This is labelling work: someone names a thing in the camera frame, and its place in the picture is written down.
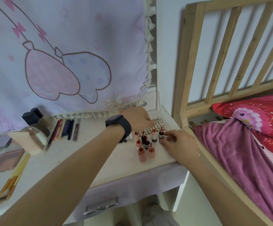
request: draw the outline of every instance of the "drawer handle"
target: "drawer handle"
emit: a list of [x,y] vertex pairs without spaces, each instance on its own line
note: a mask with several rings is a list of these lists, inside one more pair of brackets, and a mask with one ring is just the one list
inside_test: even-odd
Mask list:
[[102,206],[102,207],[98,207],[96,209],[88,209],[89,207],[87,206],[86,207],[86,211],[85,213],[83,213],[83,215],[89,215],[89,214],[92,214],[94,212],[97,212],[98,210],[101,210],[101,211],[104,211],[105,209],[108,209],[108,208],[111,208],[111,207],[114,207],[116,205],[119,204],[119,201],[118,201],[118,198],[116,198],[115,202],[113,203],[110,203],[109,205],[106,205],[106,206]]

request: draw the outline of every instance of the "black pencil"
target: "black pencil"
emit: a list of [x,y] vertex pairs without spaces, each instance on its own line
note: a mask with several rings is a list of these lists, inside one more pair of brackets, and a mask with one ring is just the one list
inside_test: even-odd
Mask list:
[[74,119],[72,119],[72,122],[71,122],[71,127],[70,127],[70,131],[69,131],[69,133],[68,133],[67,140],[70,140],[70,139],[71,139],[71,137],[72,137],[72,131],[73,131],[74,123],[75,123],[75,120],[74,120]]
[[60,121],[57,121],[57,124],[56,124],[56,126],[55,126],[55,129],[54,129],[54,131],[52,132],[52,135],[51,135],[51,137],[50,137],[50,140],[48,141],[48,144],[47,144],[47,146],[45,147],[45,150],[46,150],[46,151],[47,151],[47,150],[50,148],[50,146],[51,146],[53,137],[54,137],[55,132],[56,132],[58,126],[59,126],[59,122],[60,122]]

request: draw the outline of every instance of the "watch face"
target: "watch face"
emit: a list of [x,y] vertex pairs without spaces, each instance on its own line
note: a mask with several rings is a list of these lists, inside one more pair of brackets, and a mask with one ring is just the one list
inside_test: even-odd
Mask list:
[[123,117],[123,115],[114,115],[114,116],[108,118],[108,119],[105,121],[105,123],[106,123],[106,124],[112,124],[112,123],[118,121],[119,119],[121,119],[122,117]]

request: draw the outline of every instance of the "wooden headboard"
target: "wooden headboard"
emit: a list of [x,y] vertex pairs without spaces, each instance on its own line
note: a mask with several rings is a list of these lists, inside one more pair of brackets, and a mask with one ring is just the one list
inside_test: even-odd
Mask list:
[[[214,96],[217,82],[242,8],[246,5],[259,3],[266,3],[266,5],[247,47],[247,51],[243,57],[232,87],[229,92]],[[216,59],[206,98],[202,102],[188,105],[204,15],[210,11],[221,11],[224,9],[231,9],[231,12]],[[211,0],[192,3],[186,6],[181,29],[181,43],[179,45],[173,111],[173,118],[181,128],[188,126],[188,118],[199,116],[211,111],[211,105],[214,103],[232,101],[273,89],[273,80],[262,82],[268,69],[273,63],[273,47],[253,85],[245,89],[239,89],[240,83],[251,62],[272,13],[273,0]]]

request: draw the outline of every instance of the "purple blanket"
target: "purple blanket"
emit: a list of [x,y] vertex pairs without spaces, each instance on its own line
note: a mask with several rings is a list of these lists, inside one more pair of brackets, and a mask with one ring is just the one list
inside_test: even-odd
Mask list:
[[273,221],[273,164],[237,119],[195,128],[199,141],[239,184],[250,199]]

